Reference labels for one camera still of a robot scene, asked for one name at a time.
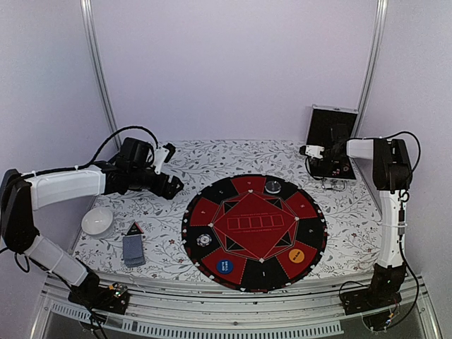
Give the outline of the orange big blind button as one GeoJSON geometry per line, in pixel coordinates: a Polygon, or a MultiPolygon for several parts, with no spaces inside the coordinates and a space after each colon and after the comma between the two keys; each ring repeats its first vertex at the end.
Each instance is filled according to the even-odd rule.
{"type": "Polygon", "coordinates": [[[289,252],[289,260],[293,263],[301,263],[305,259],[304,252],[301,249],[292,249],[289,252]]]}

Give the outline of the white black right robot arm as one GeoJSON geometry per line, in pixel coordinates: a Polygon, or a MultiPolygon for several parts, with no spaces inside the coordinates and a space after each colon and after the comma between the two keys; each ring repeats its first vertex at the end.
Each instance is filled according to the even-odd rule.
{"type": "Polygon", "coordinates": [[[331,147],[307,147],[309,157],[332,160],[336,157],[372,161],[372,180],[381,202],[381,248],[365,302],[379,308],[396,295],[405,274],[412,269],[405,258],[406,205],[410,185],[420,162],[421,145],[410,131],[386,137],[341,138],[331,147]]]}

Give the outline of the blue small blind button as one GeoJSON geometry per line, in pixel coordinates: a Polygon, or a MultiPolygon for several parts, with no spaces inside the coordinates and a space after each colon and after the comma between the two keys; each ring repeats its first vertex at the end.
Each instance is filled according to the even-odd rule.
{"type": "Polygon", "coordinates": [[[220,259],[216,263],[216,271],[219,274],[228,275],[234,270],[234,264],[229,259],[220,259]]]}

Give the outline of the white blue poker chip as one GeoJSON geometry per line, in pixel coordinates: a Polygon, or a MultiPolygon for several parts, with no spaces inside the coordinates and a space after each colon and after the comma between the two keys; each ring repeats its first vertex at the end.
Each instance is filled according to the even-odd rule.
{"type": "Polygon", "coordinates": [[[196,244],[200,247],[209,246],[212,242],[212,237],[209,234],[201,234],[196,238],[196,244]]]}

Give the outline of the black white dealer button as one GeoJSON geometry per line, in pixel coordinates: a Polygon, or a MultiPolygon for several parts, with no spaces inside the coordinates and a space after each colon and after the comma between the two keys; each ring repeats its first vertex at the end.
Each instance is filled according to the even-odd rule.
{"type": "Polygon", "coordinates": [[[265,184],[265,190],[269,194],[278,194],[281,189],[282,184],[278,180],[268,180],[265,184]]]}

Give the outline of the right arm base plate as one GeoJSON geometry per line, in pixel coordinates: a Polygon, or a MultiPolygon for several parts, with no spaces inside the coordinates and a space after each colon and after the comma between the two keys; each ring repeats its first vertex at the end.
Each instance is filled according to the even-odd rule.
{"type": "Polygon", "coordinates": [[[344,282],[340,286],[338,296],[346,315],[397,306],[402,301],[399,292],[374,294],[369,286],[355,281],[344,282]]]}

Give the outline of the blue playing card deck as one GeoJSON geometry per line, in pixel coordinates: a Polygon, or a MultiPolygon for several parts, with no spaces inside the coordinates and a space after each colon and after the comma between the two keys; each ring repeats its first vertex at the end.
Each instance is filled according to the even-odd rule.
{"type": "Polygon", "coordinates": [[[125,236],[122,239],[123,260],[128,268],[135,268],[145,264],[142,237],[139,234],[125,236]]]}

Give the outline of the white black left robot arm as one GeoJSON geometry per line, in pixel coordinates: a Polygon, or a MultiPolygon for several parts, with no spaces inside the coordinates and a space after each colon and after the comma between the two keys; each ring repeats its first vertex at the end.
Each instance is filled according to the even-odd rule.
{"type": "Polygon", "coordinates": [[[96,156],[84,165],[46,169],[21,174],[8,170],[1,183],[1,238],[6,248],[24,255],[64,280],[89,306],[105,300],[100,279],[84,263],[75,259],[36,228],[34,211],[62,201],[85,196],[124,195],[148,190],[167,200],[184,185],[178,177],[162,173],[176,148],[167,143],[148,143],[125,138],[113,161],[96,156]]]}

